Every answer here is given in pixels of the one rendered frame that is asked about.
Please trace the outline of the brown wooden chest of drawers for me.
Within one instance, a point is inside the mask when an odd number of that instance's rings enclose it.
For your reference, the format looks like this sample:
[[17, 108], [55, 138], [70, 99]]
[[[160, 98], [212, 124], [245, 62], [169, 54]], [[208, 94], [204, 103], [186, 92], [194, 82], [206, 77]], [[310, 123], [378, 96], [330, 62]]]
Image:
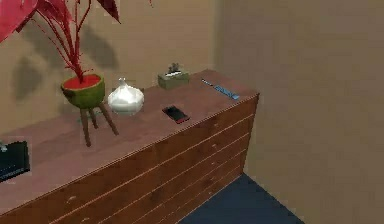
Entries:
[[[76, 114], [6, 134], [28, 141], [31, 170], [0, 183], [0, 224], [176, 224], [241, 174], [257, 102], [206, 70], [173, 90], [147, 89], [139, 113], [112, 117], [119, 134], [101, 121], [90, 147]], [[177, 124], [169, 106], [190, 119]]]

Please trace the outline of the black red cell phone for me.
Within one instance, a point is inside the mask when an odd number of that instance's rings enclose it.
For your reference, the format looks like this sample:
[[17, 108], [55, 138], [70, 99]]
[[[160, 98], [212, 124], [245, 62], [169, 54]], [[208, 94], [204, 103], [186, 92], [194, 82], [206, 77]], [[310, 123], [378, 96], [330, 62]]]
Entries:
[[188, 121], [190, 117], [186, 115], [183, 111], [181, 111], [176, 106], [169, 106], [163, 109], [163, 112], [172, 120], [174, 120], [177, 124], [181, 124], [185, 121]]

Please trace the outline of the green tissue box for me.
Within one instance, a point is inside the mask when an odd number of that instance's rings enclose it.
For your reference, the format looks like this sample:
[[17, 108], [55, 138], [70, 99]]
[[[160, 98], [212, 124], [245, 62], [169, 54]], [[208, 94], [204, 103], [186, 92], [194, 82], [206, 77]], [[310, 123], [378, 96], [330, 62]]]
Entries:
[[158, 75], [158, 85], [165, 90], [188, 84], [189, 80], [189, 73], [182, 70], [179, 63], [172, 63], [167, 73]]

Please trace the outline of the blue pen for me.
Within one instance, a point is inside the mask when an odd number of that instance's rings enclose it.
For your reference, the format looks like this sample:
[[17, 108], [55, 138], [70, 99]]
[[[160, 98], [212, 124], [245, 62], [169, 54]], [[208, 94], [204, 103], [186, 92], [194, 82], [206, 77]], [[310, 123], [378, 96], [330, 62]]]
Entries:
[[220, 92], [221, 94], [224, 94], [224, 95], [226, 95], [227, 97], [229, 97], [229, 98], [231, 98], [233, 100], [238, 100], [239, 99], [239, 95], [229, 91], [228, 89], [226, 89], [226, 88], [224, 88], [224, 87], [222, 87], [220, 85], [214, 85], [214, 84], [208, 82], [205, 79], [201, 79], [201, 81], [203, 83], [205, 83], [206, 85], [211, 86], [212, 88], [214, 88], [216, 91]]

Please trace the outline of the white round vase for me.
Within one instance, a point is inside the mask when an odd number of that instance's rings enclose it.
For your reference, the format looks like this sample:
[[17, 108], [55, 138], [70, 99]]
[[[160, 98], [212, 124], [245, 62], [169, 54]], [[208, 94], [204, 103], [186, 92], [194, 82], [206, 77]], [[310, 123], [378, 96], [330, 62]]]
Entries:
[[107, 97], [109, 107], [116, 114], [135, 115], [143, 107], [143, 92], [128, 85], [125, 78], [119, 78], [118, 83], [118, 87]]

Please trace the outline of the red house plant green pot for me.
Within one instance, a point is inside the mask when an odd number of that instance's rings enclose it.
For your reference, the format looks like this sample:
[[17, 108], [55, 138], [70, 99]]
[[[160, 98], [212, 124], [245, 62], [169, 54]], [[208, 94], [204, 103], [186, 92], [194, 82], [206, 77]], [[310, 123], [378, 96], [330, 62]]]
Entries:
[[80, 31], [94, 1], [117, 22], [119, 11], [115, 0], [87, 0], [80, 15], [82, 0], [0, 0], [0, 43], [14, 32], [21, 32], [32, 21], [55, 46], [67, 69], [74, 76], [64, 80], [60, 89], [67, 101], [79, 109], [87, 147], [92, 145], [88, 118], [98, 128], [94, 109], [99, 108], [115, 135], [119, 132], [104, 105], [105, 80], [98, 74], [88, 74], [81, 65]]

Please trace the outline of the black box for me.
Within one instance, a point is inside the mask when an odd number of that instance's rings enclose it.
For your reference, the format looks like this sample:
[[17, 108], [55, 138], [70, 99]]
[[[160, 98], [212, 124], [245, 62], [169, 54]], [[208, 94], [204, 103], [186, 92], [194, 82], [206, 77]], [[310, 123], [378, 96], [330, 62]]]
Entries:
[[30, 159], [26, 141], [9, 144], [0, 142], [0, 182], [30, 171]]

